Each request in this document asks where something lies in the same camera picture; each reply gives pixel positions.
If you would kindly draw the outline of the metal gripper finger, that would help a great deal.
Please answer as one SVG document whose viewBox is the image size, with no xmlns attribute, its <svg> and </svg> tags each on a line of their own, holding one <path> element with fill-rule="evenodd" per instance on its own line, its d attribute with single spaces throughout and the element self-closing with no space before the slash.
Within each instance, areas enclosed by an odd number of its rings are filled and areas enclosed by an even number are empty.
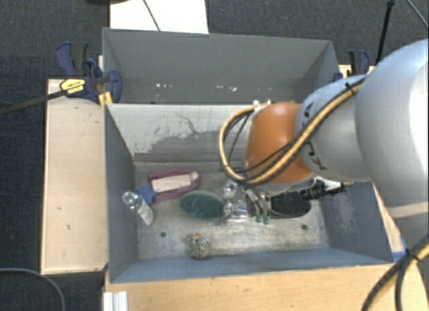
<svg viewBox="0 0 429 311">
<path fill-rule="evenodd" d="M 221 195 L 223 200 L 240 200 L 243 197 L 243 188 L 234 181 L 227 181 Z"/>
<path fill-rule="evenodd" d="M 238 204 L 228 202 L 224 208 L 220 219 L 221 225 L 232 225 L 247 221 L 249 215 L 247 209 Z"/>
</svg>

